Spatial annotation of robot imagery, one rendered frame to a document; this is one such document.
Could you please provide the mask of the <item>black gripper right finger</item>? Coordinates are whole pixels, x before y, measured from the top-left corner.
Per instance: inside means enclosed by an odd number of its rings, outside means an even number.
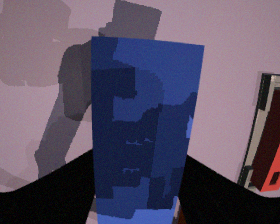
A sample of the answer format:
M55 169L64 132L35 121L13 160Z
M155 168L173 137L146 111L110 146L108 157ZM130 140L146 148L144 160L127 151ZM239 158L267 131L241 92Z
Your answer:
M177 194L186 224L280 224L280 197L262 197L186 154Z

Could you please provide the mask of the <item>blue block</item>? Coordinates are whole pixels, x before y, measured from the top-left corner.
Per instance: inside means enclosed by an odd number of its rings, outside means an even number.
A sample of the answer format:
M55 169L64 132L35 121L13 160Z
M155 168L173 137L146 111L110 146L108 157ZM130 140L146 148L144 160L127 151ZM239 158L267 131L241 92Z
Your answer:
M91 36L97 224L171 224L204 46Z

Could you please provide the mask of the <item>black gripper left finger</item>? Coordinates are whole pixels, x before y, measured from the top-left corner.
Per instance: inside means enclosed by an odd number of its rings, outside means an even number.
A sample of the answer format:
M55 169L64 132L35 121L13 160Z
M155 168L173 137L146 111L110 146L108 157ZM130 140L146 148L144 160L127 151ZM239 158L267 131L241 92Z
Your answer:
M85 224L95 196L94 148L12 192L0 192L0 224Z

